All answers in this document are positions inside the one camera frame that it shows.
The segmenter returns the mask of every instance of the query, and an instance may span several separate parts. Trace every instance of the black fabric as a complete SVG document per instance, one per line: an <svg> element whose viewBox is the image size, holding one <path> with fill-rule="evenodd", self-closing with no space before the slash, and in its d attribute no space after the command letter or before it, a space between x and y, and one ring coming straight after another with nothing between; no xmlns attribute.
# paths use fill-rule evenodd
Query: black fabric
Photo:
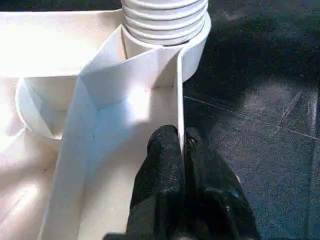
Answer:
<svg viewBox="0 0 320 240"><path fill-rule="evenodd" d="M202 141L198 131L186 131L187 208L191 222L205 222L207 239L259 239L255 218L236 175L223 158Z"/></svg>
<svg viewBox="0 0 320 240"><path fill-rule="evenodd" d="M195 129L186 135L183 159L174 126L152 134L135 178L126 234L104 240L260 239L236 175Z"/></svg>

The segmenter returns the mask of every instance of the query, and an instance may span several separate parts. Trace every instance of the white plastic structure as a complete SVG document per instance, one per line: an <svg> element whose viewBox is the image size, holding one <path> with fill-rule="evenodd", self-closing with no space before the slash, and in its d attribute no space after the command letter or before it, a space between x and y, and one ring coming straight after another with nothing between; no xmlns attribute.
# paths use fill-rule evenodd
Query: white plastic structure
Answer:
<svg viewBox="0 0 320 240"><path fill-rule="evenodd" d="M19 18L9 13L8 17L0 19L5 28ZM51 52L52 59L36 50L34 55L43 54L42 60L32 58L29 68L17 64L21 71L15 96L18 115L59 151L38 240L100 240L106 233L125 231L134 179L152 132L165 124L175 125L183 151L183 82L197 70L211 29L206 11L202 18L199 32L188 42L163 46L137 39L123 24L121 10L22 13L17 25L34 27L38 34L50 31L52 25L65 39L75 37L76 43L84 36L83 46L89 42L94 49L100 43L93 54L82 53L79 44L71 47L74 50L66 48L66 53ZM65 46L63 40L49 38L46 48ZM41 41L30 41L33 50L44 44ZM39 73L37 64L43 66ZM13 68L7 69L7 75L14 75Z"/></svg>
<svg viewBox="0 0 320 240"><path fill-rule="evenodd" d="M121 0L124 24L142 42L157 45L182 44L203 28L208 0Z"/></svg>

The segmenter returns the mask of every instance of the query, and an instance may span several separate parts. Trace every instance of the white curved piece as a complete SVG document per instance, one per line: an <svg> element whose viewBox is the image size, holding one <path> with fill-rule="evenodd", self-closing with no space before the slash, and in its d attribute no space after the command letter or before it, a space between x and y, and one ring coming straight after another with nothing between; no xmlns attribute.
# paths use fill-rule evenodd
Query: white curved piece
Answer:
<svg viewBox="0 0 320 240"><path fill-rule="evenodd" d="M120 26L102 45L76 81L39 240L101 240L126 230L152 132L175 125L183 151L182 84L196 71L210 28L206 14L192 40L163 47Z"/></svg>
<svg viewBox="0 0 320 240"><path fill-rule="evenodd" d="M37 239L58 152L26 130L16 112L18 79L0 77L0 239Z"/></svg>
<svg viewBox="0 0 320 240"><path fill-rule="evenodd" d="M0 76L24 78L16 94L20 119L55 149L77 75L122 18L121 9L0 13Z"/></svg>
<svg viewBox="0 0 320 240"><path fill-rule="evenodd" d="M52 108L23 78L17 84L15 102L24 125L59 150L67 111Z"/></svg>
<svg viewBox="0 0 320 240"><path fill-rule="evenodd" d="M208 0L143 2L121 0L124 24L145 43L170 46L195 37L204 26Z"/></svg>

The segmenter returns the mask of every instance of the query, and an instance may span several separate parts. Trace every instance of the white foam board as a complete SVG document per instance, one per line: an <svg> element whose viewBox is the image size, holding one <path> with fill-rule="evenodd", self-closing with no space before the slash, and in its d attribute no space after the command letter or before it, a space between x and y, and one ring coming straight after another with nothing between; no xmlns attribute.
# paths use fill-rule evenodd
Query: white foam board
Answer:
<svg viewBox="0 0 320 240"><path fill-rule="evenodd" d="M200 34L167 48L139 42L121 25L102 45L76 81L39 239L125 231L152 132L175 125L183 151L182 83L196 71L210 28L207 15Z"/></svg>

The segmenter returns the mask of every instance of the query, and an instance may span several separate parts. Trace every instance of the white cardboard panel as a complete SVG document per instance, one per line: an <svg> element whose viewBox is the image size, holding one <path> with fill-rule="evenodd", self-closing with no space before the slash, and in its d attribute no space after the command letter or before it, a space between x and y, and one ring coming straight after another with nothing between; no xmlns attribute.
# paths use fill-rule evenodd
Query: white cardboard panel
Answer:
<svg viewBox="0 0 320 240"><path fill-rule="evenodd" d="M23 78L17 84L16 109L23 123L36 134L53 144L62 138L67 111L50 107Z"/></svg>
<svg viewBox="0 0 320 240"><path fill-rule="evenodd" d="M58 152L25 129L17 78L0 78L0 239L36 239L51 195Z"/></svg>
<svg viewBox="0 0 320 240"><path fill-rule="evenodd" d="M55 110L67 111L74 95L77 75L25 77L24 82Z"/></svg>
<svg viewBox="0 0 320 240"><path fill-rule="evenodd" d="M39 239L77 239L87 164L94 144L96 116L97 109L79 79L69 109L67 128L56 165L52 197Z"/></svg>
<svg viewBox="0 0 320 240"><path fill-rule="evenodd" d="M208 15L206 24L211 24ZM193 57L203 50L208 26L204 30L179 55L180 48L137 51L121 63L80 74L39 239L100 240L125 231L134 179L152 132L165 124L177 126L183 148L182 82L197 69L199 59ZM172 59L171 78L158 81Z"/></svg>
<svg viewBox="0 0 320 240"><path fill-rule="evenodd" d="M0 12L0 75L78 74L122 20L121 9Z"/></svg>

